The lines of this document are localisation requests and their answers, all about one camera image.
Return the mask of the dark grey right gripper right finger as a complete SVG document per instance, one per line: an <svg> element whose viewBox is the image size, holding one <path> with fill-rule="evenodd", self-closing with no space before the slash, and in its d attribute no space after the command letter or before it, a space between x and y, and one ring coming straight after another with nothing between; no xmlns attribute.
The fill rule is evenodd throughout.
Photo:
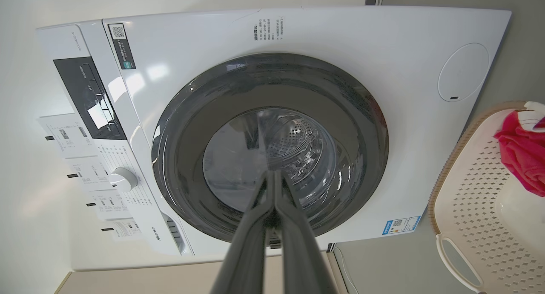
<svg viewBox="0 0 545 294"><path fill-rule="evenodd" d="M315 235L286 172L275 171L275 212L284 259L284 294L337 294Z"/></svg>

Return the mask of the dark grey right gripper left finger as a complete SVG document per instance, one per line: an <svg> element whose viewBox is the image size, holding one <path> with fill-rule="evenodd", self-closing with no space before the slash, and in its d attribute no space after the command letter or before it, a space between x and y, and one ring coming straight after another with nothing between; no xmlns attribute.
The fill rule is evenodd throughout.
<svg viewBox="0 0 545 294"><path fill-rule="evenodd" d="M265 248L274 212L274 172L267 171L258 181L211 294L262 294Z"/></svg>

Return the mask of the cream perforated laundry basket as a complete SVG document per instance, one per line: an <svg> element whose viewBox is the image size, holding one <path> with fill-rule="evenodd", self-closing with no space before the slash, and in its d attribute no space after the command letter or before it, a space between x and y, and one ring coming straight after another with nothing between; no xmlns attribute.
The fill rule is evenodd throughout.
<svg viewBox="0 0 545 294"><path fill-rule="evenodd" d="M545 188L529 190L496 138L515 125L545 139L545 104L506 102L475 119L428 203L442 262L476 294L545 294Z"/></svg>

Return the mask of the blue energy label sticker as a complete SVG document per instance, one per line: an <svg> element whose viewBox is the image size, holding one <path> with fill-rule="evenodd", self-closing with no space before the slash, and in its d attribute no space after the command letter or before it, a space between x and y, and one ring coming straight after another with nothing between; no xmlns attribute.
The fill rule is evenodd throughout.
<svg viewBox="0 0 545 294"><path fill-rule="evenodd" d="M413 216L403 219L387 221L382 235L393 235L405 232L413 232L419 223L421 216Z"/></svg>

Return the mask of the white instruction sheet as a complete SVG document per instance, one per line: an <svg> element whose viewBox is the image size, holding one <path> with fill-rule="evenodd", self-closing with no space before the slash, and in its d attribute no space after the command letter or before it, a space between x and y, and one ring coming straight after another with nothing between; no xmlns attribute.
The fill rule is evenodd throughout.
<svg viewBox="0 0 545 294"><path fill-rule="evenodd" d="M111 190L109 170L99 156L65 159L70 169L78 175L80 185L86 192Z"/></svg>
<svg viewBox="0 0 545 294"><path fill-rule="evenodd" d="M88 198L89 208L94 208L99 220L105 222L117 219L132 218L128 207L116 190L97 190L84 192Z"/></svg>
<svg viewBox="0 0 545 294"><path fill-rule="evenodd" d="M75 113L37 118L47 135L53 137L62 158L95 155L95 147L80 116Z"/></svg>
<svg viewBox="0 0 545 294"><path fill-rule="evenodd" d="M134 219L106 221L101 231L104 234L109 234L115 242L143 239L142 232Z"/></svg>

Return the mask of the dark round washing machine door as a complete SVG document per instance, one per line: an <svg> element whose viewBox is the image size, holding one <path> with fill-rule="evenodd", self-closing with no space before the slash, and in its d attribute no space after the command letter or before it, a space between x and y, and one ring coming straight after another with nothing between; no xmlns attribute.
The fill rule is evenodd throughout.
<svg viewBox="0 0 545 294"><path fill-rule="evenodd" d="M158 121L152 168L170 207L230 242L267 172L284 172L316 236L352 218L383 178L389 133L369 91L305 55L247 55L203 72Z"/></svg>

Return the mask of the white control knob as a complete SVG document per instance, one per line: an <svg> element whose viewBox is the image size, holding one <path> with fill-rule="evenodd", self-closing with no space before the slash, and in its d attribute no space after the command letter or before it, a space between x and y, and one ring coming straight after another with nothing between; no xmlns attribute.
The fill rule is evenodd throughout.
<svg viewBox="0 0 545 294"><path fill-rule="evenodd" d="M119 193L128 193L138 185L138 178L126 168L118 167L109 176L109 182Z"/></svg>

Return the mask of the white front-load washing machine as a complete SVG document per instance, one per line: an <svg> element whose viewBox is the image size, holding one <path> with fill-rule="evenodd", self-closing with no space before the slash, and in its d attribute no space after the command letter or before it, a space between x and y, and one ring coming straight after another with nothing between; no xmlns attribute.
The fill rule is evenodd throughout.
<svg viewBox="0 0 545 294"><path fill-rule="evenodd" d="M284 39L253 41L253 24L271 17L284 18ZM138 178L128 193L112 190L121 195L148 245L162 254L202 257L222 256L230 242L185 222L165 200L152 168L158 121L185 85L232 59L292 53L335 65L369 91L387 123L387 166L354 216L316 236L324 250L383 236L389 220L422 216L488 75L469 97L448 102L438 92L439 74L449 57L470 43L488 50L489 72L510 20L507 10L300 7L120 17L49 26L37 34L52 62L92 57L127 138L91 138L95 156L109 174L123 167ZM107 26L118 23L124 24L136 69L120 67ZM65 86L63 90L79 115Z"/></svg>

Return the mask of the clear warning text sticker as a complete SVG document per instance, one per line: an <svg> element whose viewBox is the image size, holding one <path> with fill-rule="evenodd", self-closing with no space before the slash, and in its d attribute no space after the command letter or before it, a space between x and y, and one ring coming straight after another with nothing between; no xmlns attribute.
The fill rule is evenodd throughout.
<svg viewBox="0 0 545 294"><path fill-rule="evenodd" d="M259 18L252 26L253 41L281 41L284 39L283 17Z"/></svg>

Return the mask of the black display panel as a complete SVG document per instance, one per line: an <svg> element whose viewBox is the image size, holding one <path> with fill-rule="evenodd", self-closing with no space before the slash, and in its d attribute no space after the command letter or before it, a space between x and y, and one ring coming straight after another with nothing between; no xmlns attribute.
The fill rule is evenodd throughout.
<svg viewBox="0 0 545 294"><path fill-rule="evenodd" d="M53 63L90 137L126 140L92 57L55 59Z"/></svg>

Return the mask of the dark QR code sticker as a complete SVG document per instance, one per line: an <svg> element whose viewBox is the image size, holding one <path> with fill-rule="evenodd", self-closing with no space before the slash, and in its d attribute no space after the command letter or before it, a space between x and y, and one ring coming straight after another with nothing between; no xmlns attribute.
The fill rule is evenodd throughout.
<svg viewBox="0 0 545 294"><path fill-rule="evenodd" d="M108 24L107 26L121 69L136 69L124 24Z"/></svg>

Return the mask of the round white filter cover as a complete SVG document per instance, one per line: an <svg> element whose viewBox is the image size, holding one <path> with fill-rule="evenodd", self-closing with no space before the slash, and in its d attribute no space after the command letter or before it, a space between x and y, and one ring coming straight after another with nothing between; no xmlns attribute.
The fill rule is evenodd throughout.
<svg viewBox="0 0 545 294"><path fill-rule="evenodd" d="M442 67L438 78L441 98L455 102L469 97L483 83L489 68L485 46L470 43L455 51Z"/></svg>

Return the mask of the red garment with white trim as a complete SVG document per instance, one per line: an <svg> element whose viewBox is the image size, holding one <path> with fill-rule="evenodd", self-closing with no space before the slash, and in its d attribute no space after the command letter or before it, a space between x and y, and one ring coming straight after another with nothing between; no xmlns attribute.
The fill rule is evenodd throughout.
<svg viewBox="0 0 545 294"><path fill-rule="evenodd" d="M494 137L506 168L527 191L545 197L545 104L524 107L510 112Z"/></svg>

